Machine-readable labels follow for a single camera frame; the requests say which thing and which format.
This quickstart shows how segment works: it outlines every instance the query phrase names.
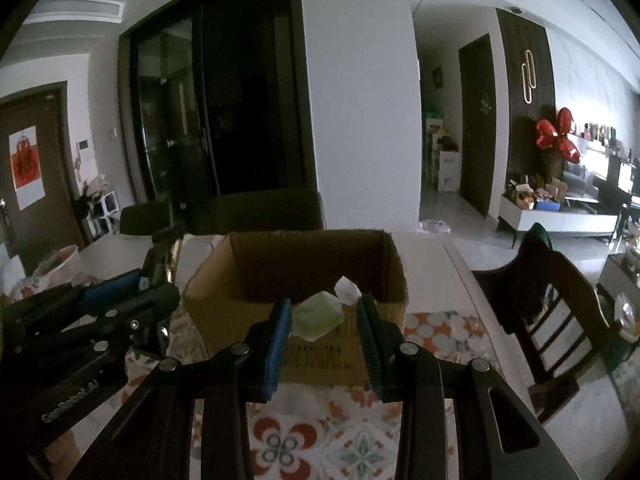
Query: red balloon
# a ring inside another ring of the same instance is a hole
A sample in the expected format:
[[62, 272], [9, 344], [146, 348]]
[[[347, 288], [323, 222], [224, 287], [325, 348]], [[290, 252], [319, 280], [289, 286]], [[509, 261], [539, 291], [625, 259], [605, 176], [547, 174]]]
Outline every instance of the red balloon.
[[561, 108], [558, 112], [558, 120], [556, 125], [558, 126], [558, 133], [566, 135], [571, 131], [571, 123], [574, 121], [574, 117], [571, 115], [569, 108]]
[[542, 150], [548, 150], [556, 145], [556, 142], [558, 141], [558, 134], [556, 133], [556, 129], [553, 124], [546, 119], [542, 119], [538, 121], [538, 124], [536, 124], [536, 130], [538, 131], [536, 144], [539, 148]]
[[560, 150], [560, 153], [562, 153], [565, 160], [574, 164], [578, 164], [580, 162], [580, 152], [578, 151], [578, 148], [576, 148], [575, 144], [566, 137], [560, 137], [560, 140], [558, 141], [558, 150]]

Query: cardboard box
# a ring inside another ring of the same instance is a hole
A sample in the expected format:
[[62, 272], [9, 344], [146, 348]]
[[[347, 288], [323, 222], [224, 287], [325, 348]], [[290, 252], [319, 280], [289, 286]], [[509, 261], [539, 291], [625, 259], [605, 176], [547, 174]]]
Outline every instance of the cardboard box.
[[[402, 329], [404, 272], [391, 236], [382, 231], [231, 233], [190, 279], [182, 301], [215, 354], [242, 341], [276, 301], [289, 298], [296, 305], [321, 290], [334, 294], [341, 276], [372, 294], [380, 316]], [[289, 338], [282, 381], [367, 383], [355, 307], [344, 311], [345, 323], [314, 343]]]

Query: wall decoration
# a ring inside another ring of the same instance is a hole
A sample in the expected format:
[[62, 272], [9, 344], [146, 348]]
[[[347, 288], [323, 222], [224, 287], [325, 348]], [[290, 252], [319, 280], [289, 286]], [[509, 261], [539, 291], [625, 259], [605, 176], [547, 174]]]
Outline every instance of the wall decoration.
[[44, 184], [40, 171], [40, 157], [36, 140], [36, 127], [9, 136], [11, 173], [14, 178], [15, 196], [20, 210], [44, 198]]
[[431, 71], [433, 76], [433, 85], [436, 88], [442, 88], [444, 86], [444, 79], [442, 78], [442, 66], [437, 66]]

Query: marble wall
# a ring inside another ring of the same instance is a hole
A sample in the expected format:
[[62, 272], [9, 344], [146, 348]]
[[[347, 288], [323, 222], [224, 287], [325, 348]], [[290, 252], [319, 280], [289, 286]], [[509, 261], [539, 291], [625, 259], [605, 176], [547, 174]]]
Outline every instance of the marble wall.
[[580, 131], [584, 123], [615, 127], [628, 150], [640, 153], [640, 99], [627, 81], [588, 48], [547, 28], [556, 85], [556, 107], [571, 110]]

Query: patterned tablecloth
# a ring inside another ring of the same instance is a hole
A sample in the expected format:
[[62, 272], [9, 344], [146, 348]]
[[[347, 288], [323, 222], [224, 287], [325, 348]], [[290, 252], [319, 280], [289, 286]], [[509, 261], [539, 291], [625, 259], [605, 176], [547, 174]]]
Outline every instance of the patterned tablecloth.
[[[475, 316], [453, 311], [411, 313], [404, 336], [441, 359], [466, 364], [475, 357], [499, 371], [484, 326]], [[208, 357], [188, 314], [178, 309], [170, 326], [170, 354], [184, 364]], [[109, 418], [156, 362], [127, 355], [129, 384], [73, 428], [84, 452]], [[191, 478], [200, 478], [202, 402], [196, 402]], [[372, 391], [353, 387], [281, 384], [268, 404], [248, 404], [251, 460], [264, 480], [385, 480], [393, 478], [398, 453], [401, 403], [378, 402]], [[453, 403], [446, 400], [449, 479], [458, 478]]]

